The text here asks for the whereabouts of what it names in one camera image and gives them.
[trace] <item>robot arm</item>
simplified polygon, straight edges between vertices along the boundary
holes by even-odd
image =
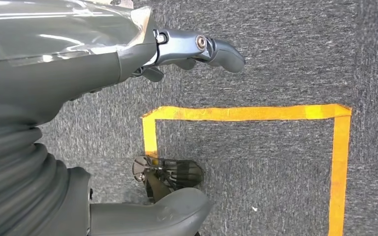
[[[129,9],[80,0],[0,0],[0,122],[39,125],[63,103],[145,76],[157,66],[196,61],[238,72],[231,45],[192,31],[160,29],[149,7]]]
[[[230,72],[245,63],[221,40],[160,29],[149,7],[0,0],[0,235],[145,234],[135,221],[151,223],[154,236],[195,234],[210,209],[200,191],[176,191],[151,207],[90,205],[90,174],[34,142],[41,138],[35,126],[69,100],[129,77],[159,81],[158,66],[196,62]]]

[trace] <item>gray plastic casing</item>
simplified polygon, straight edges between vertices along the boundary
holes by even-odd
[[[95,235],[132,235],[104,227],[119,225],[115,214],[122,214],[118,219],[132,212],[144,215],[142,208],[90,208],[90,174],[80,167],[68,169],[44,145],[35,143],[42,136],[36,126],[51,121],[65,102],[130,77],[156,53],[156,28],[149,7],[0,0],[0,236],[85,236],[91,225]],[[189,219],[181,222],[196,222],[185,228],[196,232],[209,203],[191,191],[190,196],[200,197],[203,210],[192,218],[175,213],[169,217],[172,223],[179,221],[178,215]],[[179,192],[174,196],[183,197]],[[147,214],[153,209],[165,212],[171,205],[146,209]],[[144,227],[145,222],[133,221],[138,225],[129,223],[129,227]],[[159,229],[162,222],[167,226],[170,221],[157,221]]]

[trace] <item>metal screw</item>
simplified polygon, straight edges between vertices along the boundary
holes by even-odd
[[[138,181],[144,181],[146,179],[146,176],[144,173],[140,173],[140,175],[137,177]]]
[[[205,50],[205,48],[206,48],[206,39],[205,39],[204,36],[198,35],[196,37],[196,46],[198,47],[198,49],[200,49],[202,51]]]
[[[156,36],[156,41],[157,41],[157,43],[165,43],[167,41],[167,37],[166,37],[166,35],[164,35],[162,33],[158,34]]]

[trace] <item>tape line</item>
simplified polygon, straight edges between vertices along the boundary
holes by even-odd
[[[156,120],[307,120],[334,118],[328,236],[343,235],[347,186],[347,161],[352,110],[340,104],[290,107],[181,108],[162,106],[145,114],[144,149],[158,158]]]

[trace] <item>shiny plastic panel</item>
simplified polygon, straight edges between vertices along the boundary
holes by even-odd
[[[142,43],[149,7],[0,0],[0,61],[12,66],[112,53]]]

